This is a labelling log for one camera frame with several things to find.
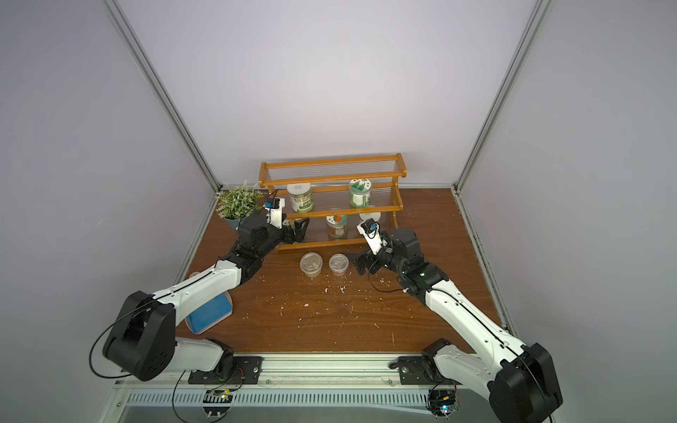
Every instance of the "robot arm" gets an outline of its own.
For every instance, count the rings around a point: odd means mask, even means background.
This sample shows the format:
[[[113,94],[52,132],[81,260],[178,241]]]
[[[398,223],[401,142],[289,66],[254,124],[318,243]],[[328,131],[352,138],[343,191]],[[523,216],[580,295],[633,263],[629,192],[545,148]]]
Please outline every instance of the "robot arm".
[[[283,198],[269,198],[266,216],[245,217],[230,253],[207,270],[152,294],[127,297],[104,344],[104,356],[139,380],[185,369],[232,374],[232,349],[212,340],[176,338],[175,328],[217,295],[251,279],[280,242],[300,242],[308,219],[283,225]]]
[[[501,422],[541,422],[562,404],[552,357],[539,344],[527,347],[476,308],[440,268],[426,261],[411,229],[381,233],[372,219],[357,230],[369,249],[351,254],[359,274],[386,267],[398,274],[404,292],[440,315],[480,359],[446,340],[423,351],[424,371],[433,380],[453,379],[489,400]]]

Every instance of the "wooden shelf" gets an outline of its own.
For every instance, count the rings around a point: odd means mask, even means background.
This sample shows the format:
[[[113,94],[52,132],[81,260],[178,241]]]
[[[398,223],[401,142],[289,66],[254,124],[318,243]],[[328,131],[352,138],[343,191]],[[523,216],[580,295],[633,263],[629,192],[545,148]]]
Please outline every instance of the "wooden shelf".
[[[261,163],[261,187],[290,183],[319,183],[407,176],[407,166],[400,153],[392,156],[369,156],[309,160],[306,162]]]
[[[305,233],[305,240],[296,244],[280,244],[278,250],[297,250],[300,248],[340,246],[351,244],[366,244],[366,240],[357,232],[357,225],[360,219],[357,215],[349,215],[346,228],[348,233],[346,238],[337,240],[327,232],[327,222],[324,217],[313,217],[308,223],[308,229]],[[381,230],[391,231],[397,229],[397,219],[395,213],[382,213],[378,221]]]
[[[280,250],[297,248],[314,248],[362,244],[365,239],[357,232],[360,213],[380,212],[379,223],[383,230],[397,228],[395,212],[404,208],[398,181],[407,175],[407,166],[400,153],[392,156],[369,156],[351,158],[332,158],[326,160],[309,160],[306,162],[261,163],[259,184],[274,192],[275,186],[290,183],[325,183],[350,181],[351,179],[372,179],[372,191],[369,207],[354,208],[350,204],[347,183],[335,186],[313,186],[313,210],[297,213],[291,209],[291,200],[287,190],[278,190],[278,195],[285,199],[288,208],[287,219],[309,217],[310,222],[303,242],[297,244],[281,244]],[[373,179],[391,178],[390,182],[375,182]],[[348,215],[348,234],[345,239],[337,240],[327,232],[325,217],[331,215]]]
[[[399,189],[393,182],[375,183],[369,207],[353,208],[350,205],[348,185],[334,187],[313,187],[313,210],[306,213],[297,213],[289,208],[287,219],[301,217],[324,217],[329,215],[357,215],[360,213],[393,212],[404,208]],[[292,204],[287,190],[278,191],[278,196],[284,198],[285,204]]]

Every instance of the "wooden surface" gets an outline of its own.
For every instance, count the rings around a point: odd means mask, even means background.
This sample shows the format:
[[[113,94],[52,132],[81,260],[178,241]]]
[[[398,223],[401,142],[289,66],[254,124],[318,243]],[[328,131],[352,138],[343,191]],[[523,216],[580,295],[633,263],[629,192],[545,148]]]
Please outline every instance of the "wooden surface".
[[[402,190],[400,227],[418,236],[426,259],[446,272],[490,319],[500,324],[482,277],[473,246],[451,190]],[[207,227],[190,272],[202,271],[225,255],[237,233],[216,214]],[[322,274],[307,278],[299,268],[309,250],[273,251],[254,278],[229,291],[233,314],[202,335],[181,324],[177,335],[216,338],[237,352],[416,352],[446,338],[472,352],[440,316],[403,292],[375,291],[367,276],[351,265],[334,276],[329,258],[337,252],[360,252],[363,246],[325,247]],[[382,290],[399,288],[395,274],[381,269],[372,281]]]

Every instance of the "jar lid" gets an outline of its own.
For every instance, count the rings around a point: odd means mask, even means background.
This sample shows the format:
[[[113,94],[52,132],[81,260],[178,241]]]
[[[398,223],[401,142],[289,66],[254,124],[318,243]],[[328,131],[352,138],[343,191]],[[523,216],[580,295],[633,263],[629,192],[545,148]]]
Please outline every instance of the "jar lid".
[[[301,257],[301,270],[313,273],[322,267],[322,257],[316,252],[309,252]]]
[[[329,267],[335,271],[344,271],[348,268],[350,261],[348,257],[343,254],[334,254],[331,259],[329,259]]]
[[[327,223],[330,225],[343,226],[348,222],[347,215],[338,215],[338,216],[327,216]]]
[[[359,194],[372,189],[372,182],[369,179],[352,179],[348,185],[351,191]]]
[[[287,185],[287,192],[293,196],[302,196],[310,191],[310,182],[307,183],[290,183]]]
[[[378,222],[378,220],[380,219],[380,212],[360,213],[359,218],[362,221],[365,221],[367,219],[374,219],[374,222]]]

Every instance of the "glass jar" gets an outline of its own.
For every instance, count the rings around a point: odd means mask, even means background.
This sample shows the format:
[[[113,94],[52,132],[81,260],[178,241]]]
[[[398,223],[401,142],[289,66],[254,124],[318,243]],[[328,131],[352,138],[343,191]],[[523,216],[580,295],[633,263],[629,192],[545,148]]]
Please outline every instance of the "glass jar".
[[[306,213],[313,210],[313,189],[310,183],[290,183],[287,185],[289,200],[293,211]]]
[[[332,238],[343,238],[348,234],[347,215],[327,216],[327,232]]]
[[[372,196],[372,182],[369,179],[353,179],[348,187],[351,206],[355,208],[369,206],[369,199]]]

